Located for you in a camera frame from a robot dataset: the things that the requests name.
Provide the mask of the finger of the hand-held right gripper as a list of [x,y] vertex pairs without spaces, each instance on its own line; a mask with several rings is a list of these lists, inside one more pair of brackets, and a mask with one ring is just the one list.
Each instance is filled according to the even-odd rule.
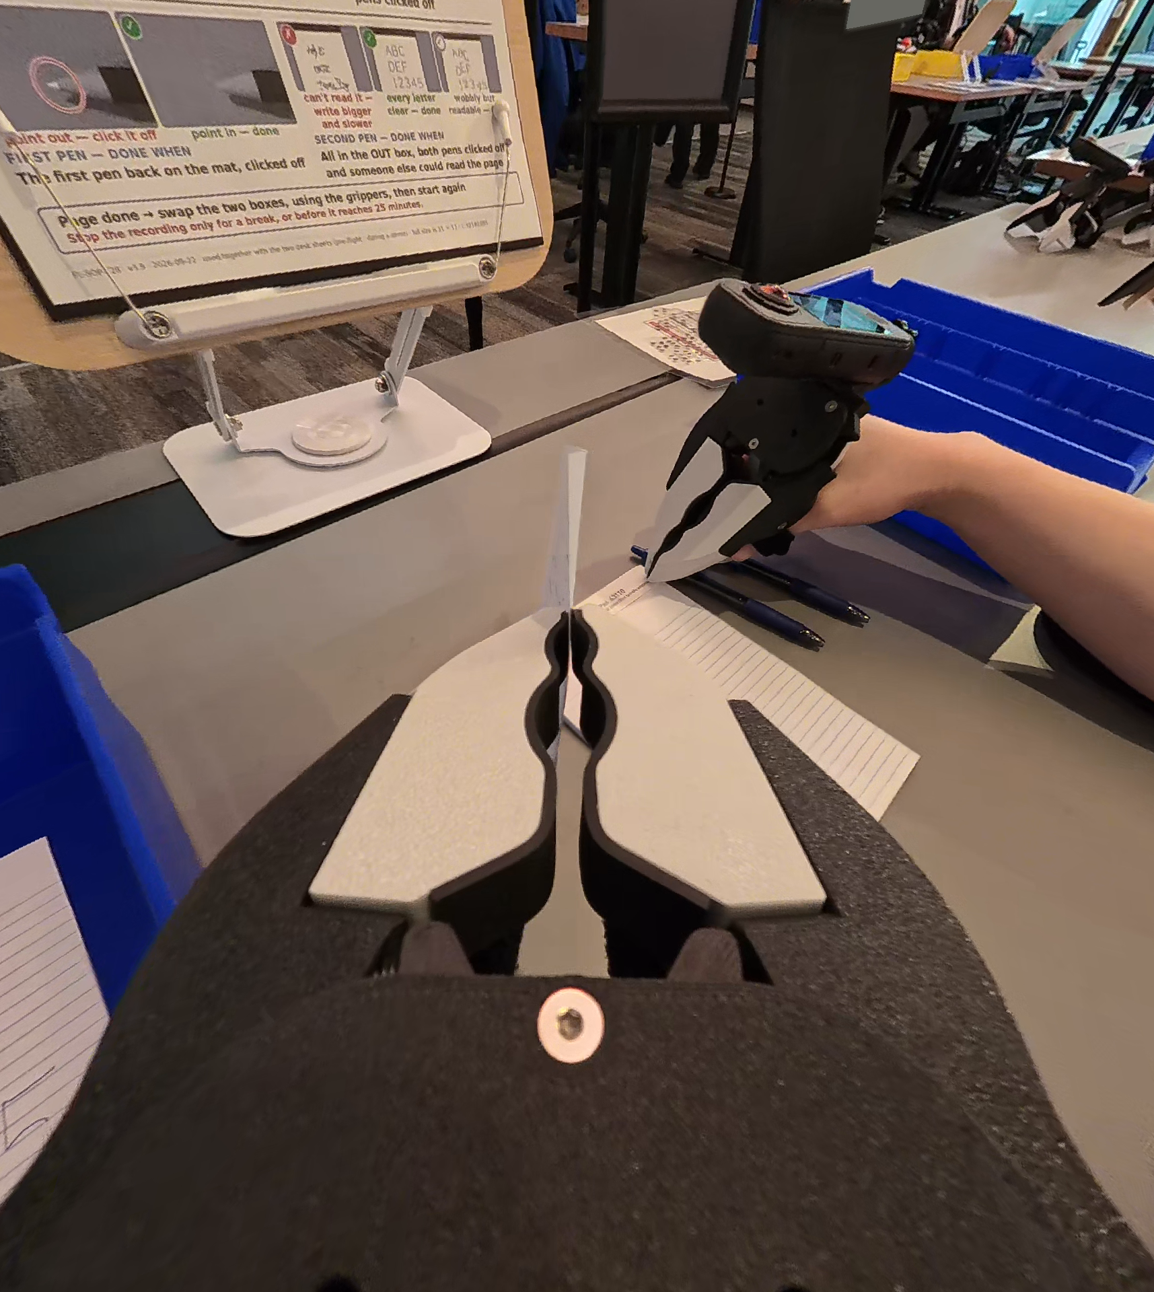
[[646,543],[644,578],[680,580],[729,562],[736,483],[725,466],[684,466],[669,483]]
[[723,481],[689,502],[667,496],[665,526],[648,548],[648,582],[674,582],[706,569],[753,522],[770,496],[760,485]]

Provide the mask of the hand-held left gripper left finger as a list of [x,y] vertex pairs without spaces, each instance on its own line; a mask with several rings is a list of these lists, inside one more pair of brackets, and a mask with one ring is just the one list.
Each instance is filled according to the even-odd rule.
[[446,923],[509,973],[552,891],[569,618],[536,610],[425,678],[309,884],[314,906]]

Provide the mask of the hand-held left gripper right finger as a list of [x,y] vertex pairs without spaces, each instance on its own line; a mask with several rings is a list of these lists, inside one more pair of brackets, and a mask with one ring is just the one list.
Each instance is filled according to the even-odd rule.
[[826,912],[826,887],[723,691],[622,616],[575,610],[590,754],[579,872],[610,977],[667,977],[702,929]]

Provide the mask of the blue retractable pen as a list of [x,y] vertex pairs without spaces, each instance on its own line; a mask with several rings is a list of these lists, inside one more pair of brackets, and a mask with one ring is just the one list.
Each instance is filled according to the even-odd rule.
[[777,565],[772,565],[768,560],[725,560],[721,563],[715,563],[712,567],[712,573],[743,573],[751,578],[764,582],[766,586],[779,588],[802,605],[809,605],[811,608],[820,610],[822,614],[828,614],[833,620],[850,623],[854,627],[863,627],[871,621],[869,612],[858,606],[856,603],[850,603],[845,597],[839,597],[802,576],[794,576],[792,573],[787,573]]
[[732,565],[732,558],[721,552],[706,569],[682,576],[682,595],[687,595],[693,601],[702,597],[702,603],[710,605],[712,608],[723,606],[732,610],[742,620],[772,631],[775,636],[800,648],[820,651],[826,646],[824,638],[807,623],[775,610],[772,605],[766,605],[757,597],[749,597],[743,591],[730,588],[723,578],[712,573],[715,565]]

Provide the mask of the white lined legal notepad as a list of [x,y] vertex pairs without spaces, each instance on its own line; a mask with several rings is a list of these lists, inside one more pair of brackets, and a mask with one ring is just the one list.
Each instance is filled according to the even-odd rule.
[[579,605],[609,610],[695,664],[729,700],[753,704],[873,818],[920,756],[755,638],[665,584],[627,571]]

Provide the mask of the blue plastic bin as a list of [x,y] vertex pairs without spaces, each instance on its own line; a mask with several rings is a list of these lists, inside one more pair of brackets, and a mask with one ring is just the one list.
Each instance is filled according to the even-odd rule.
[[899,376],[867,395],[877,417],[974,430],[1116,492],[1154,466],[1154,356],[948,290],[858,269],[811,286],[914,331]]
[[0,569],[0,857],[45,839],[103,1002],[200,874],[146,741],[20,565]]

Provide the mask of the person's right forearm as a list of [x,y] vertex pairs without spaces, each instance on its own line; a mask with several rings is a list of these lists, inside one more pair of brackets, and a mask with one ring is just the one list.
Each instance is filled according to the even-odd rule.
[[935,449],[920,507],[1154,702],[1154,503],[972,432]]

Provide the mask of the person's right hand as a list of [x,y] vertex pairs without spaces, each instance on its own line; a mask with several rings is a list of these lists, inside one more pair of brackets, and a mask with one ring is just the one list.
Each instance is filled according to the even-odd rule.
[[807,515],[775,537],[740,548],[734,560],[785,552],[805,533],[877,524],[929,500],[944,488],[953,442],[950,434],[863,415],[858,438],[843,449]]

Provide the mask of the printed tag sheet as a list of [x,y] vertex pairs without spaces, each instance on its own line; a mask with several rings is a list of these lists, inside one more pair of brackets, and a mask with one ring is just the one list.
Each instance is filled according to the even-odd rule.
[[699,335],[697,322],[706,296],[682,301],[663,301],[633,309],[631,312],[601,312],[595,324],[663,363],[680,378],[717,389],[736,378],[736,374],[706,346]]

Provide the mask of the plain black easel board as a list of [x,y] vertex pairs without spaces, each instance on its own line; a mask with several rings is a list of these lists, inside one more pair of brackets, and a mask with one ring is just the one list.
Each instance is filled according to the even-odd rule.
[[871,251],[882,206],[899,22],[847,2],[764,2],[753,153],[730,262],[790,283]]

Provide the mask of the instruction board on stand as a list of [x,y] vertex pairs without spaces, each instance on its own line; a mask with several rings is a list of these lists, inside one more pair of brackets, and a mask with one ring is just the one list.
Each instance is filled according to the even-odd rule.
[[526,153],[547,239],[507,260],[494,286],[401,296],[399,286],[419,286],[414,273],[371,273],[54,320],[0,241],[0,352],[48,369],[189,354],[208,421],[170,436],[163,453],[228,537],[273,535],[485,455],[489,430],[406,371],[438,301],[511,290],[549,249],[552,198],[519,4]]

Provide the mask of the black framed easel board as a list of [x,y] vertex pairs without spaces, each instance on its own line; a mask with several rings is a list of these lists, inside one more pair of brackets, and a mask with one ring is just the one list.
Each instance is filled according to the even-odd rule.
[[579,316],[635,301],[661,121],[730,121],[755,2],[590,2],[584,24]]

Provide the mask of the idle black gripper device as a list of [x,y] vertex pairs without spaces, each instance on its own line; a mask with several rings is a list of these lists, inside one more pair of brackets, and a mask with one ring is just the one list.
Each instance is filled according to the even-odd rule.
[[1004,236],[1053,254],[1090,249],[1116,232],[1122,245],[1154,253],[1154,157],[1126,161],[1092,138],[1079,138],[1069,151],[1083,163],[1081,174],[1028,206]]

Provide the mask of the printed instruction sheet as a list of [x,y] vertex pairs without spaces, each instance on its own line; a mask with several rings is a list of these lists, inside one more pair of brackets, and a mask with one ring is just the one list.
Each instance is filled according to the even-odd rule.
[[545,247],[519,2],[0,2],[0,241],[54,320]]

